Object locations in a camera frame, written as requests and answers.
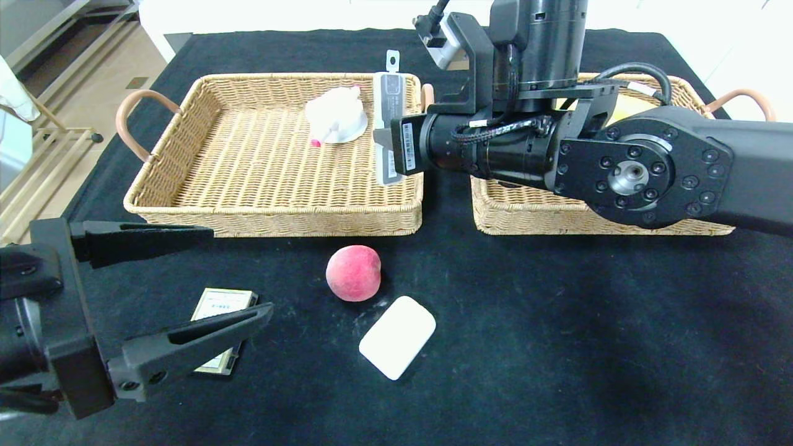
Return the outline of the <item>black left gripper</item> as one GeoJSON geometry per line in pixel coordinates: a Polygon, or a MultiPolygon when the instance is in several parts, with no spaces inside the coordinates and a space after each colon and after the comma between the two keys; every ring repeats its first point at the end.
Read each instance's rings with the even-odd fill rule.
{"type": "Polygon", "coordinates": [[[86,418],[114,403],[113,387],[117,398],[144,403],[255,336],[274,313],[266,302],[133,337],[107,372],[77,261],[99,269],[167,256],[213,240],[214,231],[56,218],[34,221],[30,236],[28,245],[2,248],[2,415],[51,415],[64,403],[86,418]]]}

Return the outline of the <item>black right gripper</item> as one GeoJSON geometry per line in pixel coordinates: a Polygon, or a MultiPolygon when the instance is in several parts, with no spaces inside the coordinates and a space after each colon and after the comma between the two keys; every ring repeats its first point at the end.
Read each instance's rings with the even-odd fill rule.
{"type": "Polygon", "coordinates": [[[373,129],[375,155],[394,152],[395,169],[402,175],[448,170],[487,176],[481,144],[462,144],[453,131],[470,115],[425,113],[394,119],[391,129],[373,129]]]}

